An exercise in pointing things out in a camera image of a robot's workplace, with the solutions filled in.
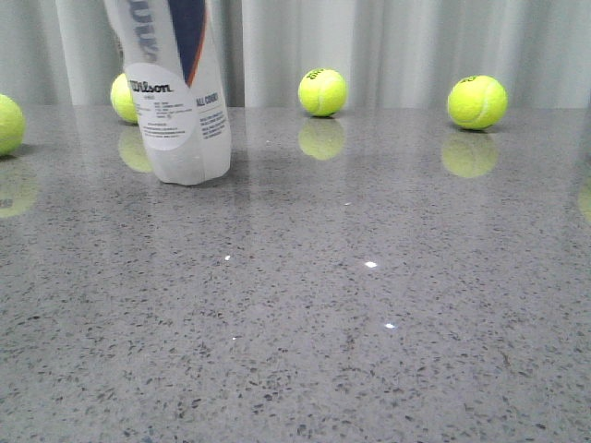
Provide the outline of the Wilson 3 tennis ball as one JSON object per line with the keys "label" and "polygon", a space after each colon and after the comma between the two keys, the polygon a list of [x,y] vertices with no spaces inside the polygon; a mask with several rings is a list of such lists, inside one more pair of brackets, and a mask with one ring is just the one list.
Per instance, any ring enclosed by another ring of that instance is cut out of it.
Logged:
{"label": "Wilson 3 tennis ball", "polygon": [[0,151],[1,156],[6,156],[21,145],[26,119],[19,105],[4,94],[1,95],[0,112]]}

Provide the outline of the Roland Garros tennis ball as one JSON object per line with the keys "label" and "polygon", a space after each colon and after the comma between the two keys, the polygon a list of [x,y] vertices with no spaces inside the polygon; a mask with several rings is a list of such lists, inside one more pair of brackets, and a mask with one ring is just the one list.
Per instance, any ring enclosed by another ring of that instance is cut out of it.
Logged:
{"label": "Roland Garros tennis ball", "polygon": [[112,83],[110,101],[117,115],[125,122],[136,124],[138,117],[131,90],[125,73],[118,75]]}

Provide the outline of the right back tennis ball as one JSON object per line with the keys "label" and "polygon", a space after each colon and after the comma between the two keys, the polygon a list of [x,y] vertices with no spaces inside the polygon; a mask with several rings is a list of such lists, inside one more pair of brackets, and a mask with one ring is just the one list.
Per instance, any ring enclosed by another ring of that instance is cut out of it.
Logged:
{"label": "right back tennis ball", "polygon": [[502,119],[508,101],[508,93],[497,79],[471,76],[453,86],[447,99],[447,111],[459,127],[482,130]]}

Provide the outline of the grey pleated curtain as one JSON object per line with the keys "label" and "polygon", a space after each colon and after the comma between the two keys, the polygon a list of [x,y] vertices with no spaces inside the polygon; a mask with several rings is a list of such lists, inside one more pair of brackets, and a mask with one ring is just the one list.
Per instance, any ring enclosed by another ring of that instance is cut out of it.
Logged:
{"label": "grey pleated curtain", "polygon": [[[498,79],[515,107],[590,104],[586,1],[213,1],[227,102],[292,106],[312,68],[348,105],[438,108],[460,78]],[[5,1],[1,91],[21,103],[109,100],[121,52],[100,1]]]}

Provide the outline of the middle back tennis ball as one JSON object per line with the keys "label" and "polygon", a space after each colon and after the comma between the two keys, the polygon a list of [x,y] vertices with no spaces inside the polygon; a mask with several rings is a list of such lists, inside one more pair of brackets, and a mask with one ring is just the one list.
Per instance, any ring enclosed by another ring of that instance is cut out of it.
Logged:
{"label": "middle back tennis ball", "polygon": [[346,81],[336,70],[312,69],[300,81],[298,99],[310,115],[330,116],[340,111],[346,102]]}

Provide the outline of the white blue Wilson tennis can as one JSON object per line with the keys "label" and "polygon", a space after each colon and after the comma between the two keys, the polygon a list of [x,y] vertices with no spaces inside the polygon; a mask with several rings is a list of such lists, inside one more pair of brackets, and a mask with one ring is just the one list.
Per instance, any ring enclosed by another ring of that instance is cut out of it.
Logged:
{"label": "white blue Wilson tennis can", "polygon": [[164,183],[193,186],[231,162],[231,129],[204,1],[108,1],[144,148]]}

